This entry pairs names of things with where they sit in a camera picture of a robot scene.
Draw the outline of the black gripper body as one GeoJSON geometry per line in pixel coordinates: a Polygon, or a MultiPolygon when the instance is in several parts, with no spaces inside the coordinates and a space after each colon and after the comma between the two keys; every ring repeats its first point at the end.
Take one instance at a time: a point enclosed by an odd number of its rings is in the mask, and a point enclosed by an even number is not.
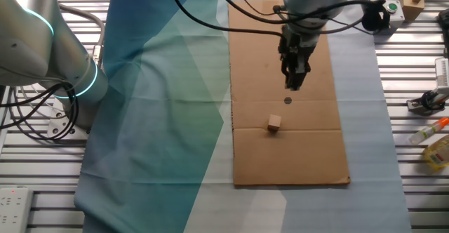
{"type": "Polygon", "coordinates": [[[311,72],[309,58],[318,43],[318,35],[295,32],[287,25],[282,26],[281,33],[279,54],[282,74],[290,76],[311,72]]]}

